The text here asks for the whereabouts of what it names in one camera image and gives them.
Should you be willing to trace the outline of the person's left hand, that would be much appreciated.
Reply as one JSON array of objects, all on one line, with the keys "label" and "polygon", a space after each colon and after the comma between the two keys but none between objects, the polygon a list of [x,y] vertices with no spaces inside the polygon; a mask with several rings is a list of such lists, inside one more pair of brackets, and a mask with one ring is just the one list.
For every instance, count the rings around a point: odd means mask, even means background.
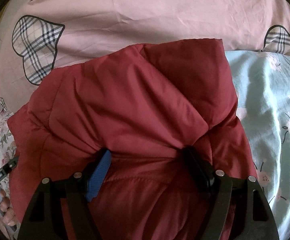
[{"label": "person's left hand", "polygon": [[0,226],[15,226],[18,224],[18,220],[13,208],[11,207],[10,199],[7,197],[7,194],[3,189],[0,189],[0,196],[0,211],[3,213],[0,218]]}]

